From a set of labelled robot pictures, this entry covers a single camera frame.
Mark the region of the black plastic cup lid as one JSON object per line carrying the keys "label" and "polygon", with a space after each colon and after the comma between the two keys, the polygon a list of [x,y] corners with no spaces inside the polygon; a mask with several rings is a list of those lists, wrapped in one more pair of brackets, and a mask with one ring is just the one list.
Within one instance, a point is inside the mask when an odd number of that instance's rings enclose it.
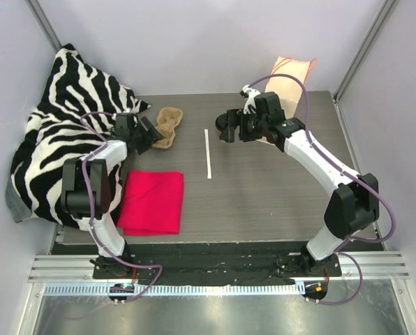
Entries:
{"label": "black plastic cup lid", "polygon": [[219,132],[222,132],[228,127],[228,113],[225,112],[219,115],[215,121],[215,127]]}

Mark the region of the brown cardboard cup carrier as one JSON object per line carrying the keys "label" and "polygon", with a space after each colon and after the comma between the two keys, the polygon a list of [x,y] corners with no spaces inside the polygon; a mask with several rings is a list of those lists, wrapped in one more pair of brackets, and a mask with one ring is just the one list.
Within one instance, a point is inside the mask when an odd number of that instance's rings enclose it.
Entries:
{"label": "brown cardboard cup carrier", "polygon": [[162,140],[153,144],[157,149],[168,149],[176,136],[175,128],[181,123],[183,111],[176,107],[164,107],[156,118],[156,130],[163,136]]}

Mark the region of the brown paper takeout bag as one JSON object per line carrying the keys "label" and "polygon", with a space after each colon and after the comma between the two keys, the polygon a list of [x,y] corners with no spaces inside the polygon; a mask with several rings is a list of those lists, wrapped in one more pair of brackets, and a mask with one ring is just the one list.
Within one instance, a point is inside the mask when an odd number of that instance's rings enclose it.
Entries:
{"label": "brown paper takeout bag", "polygon": [[[300,82],[306,84],[309,73],[317,63],[314,58],[311,61],[299,61],[291,57],[278,57],[273,68],[273,74],[287,74],[296,77]],[[268,79],[265,92],[274,92],[278,95],[281,108],[285,112],[285,117],[291,119],[295,115],[299,99],[302,96],[302,88],[290,78],[272,77]]]}

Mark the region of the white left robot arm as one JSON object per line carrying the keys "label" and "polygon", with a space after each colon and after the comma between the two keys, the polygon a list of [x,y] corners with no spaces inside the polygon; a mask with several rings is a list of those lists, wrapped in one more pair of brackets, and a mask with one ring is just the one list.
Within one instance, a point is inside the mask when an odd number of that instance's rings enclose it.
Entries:
{"label": "white left robot arm", "polygon": [[61,207],[89,232],[98,246],[98,254],[111,259],[109,270],[117,278],[126,278],[135,265],[126,240],[119,234],[110,214],[112,194],[109,171],[126,160],[128,152],[142,154],[163,139],[147,117],[138,118],[133,112],[117,113],[114,135],[106,139],[85,119],[97,112],[80,117],[81,124],[102,140],[102,145],[82,158],[64,162],[62,170]]}

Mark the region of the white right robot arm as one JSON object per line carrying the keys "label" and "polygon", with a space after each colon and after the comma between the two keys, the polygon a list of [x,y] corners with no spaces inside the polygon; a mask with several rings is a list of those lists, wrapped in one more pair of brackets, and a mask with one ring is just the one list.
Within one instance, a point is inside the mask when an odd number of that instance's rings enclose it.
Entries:
{"label": "white right robot arm", "polygon": [[345,241],[378,220],[378,180],[370,173],[347,170],[306,131],[303,122],[286,117],[274,92],[262,94],[253,89],[244,97],[244,108],[230,109],[216,118],[220,140],[233,143],[236,138],[242,142],[266,139],[300,163],[329,196],[323,228],[302,246],[299,255],[297,268],[314,276]]}

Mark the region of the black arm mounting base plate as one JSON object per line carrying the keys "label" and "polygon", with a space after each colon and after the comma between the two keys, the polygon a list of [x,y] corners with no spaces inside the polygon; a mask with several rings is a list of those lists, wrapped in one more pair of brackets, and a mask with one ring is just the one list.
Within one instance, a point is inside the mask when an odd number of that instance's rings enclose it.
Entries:
{"label": "black arm mounting base plate", "polygon": [[130,244],[131,261],[141,265],[141,269],[129,269],[115,260],[100,258],[95,244],[55,242],[52,254],[91,256],[89,263],[97,279],[129,278],[146,283],[156,273],[146,266],[159,264],[163,266],[158,280],[161,285],[248,285],[342,275],[337,256],[310,262],[303,254],[305,245],[303,241]]}

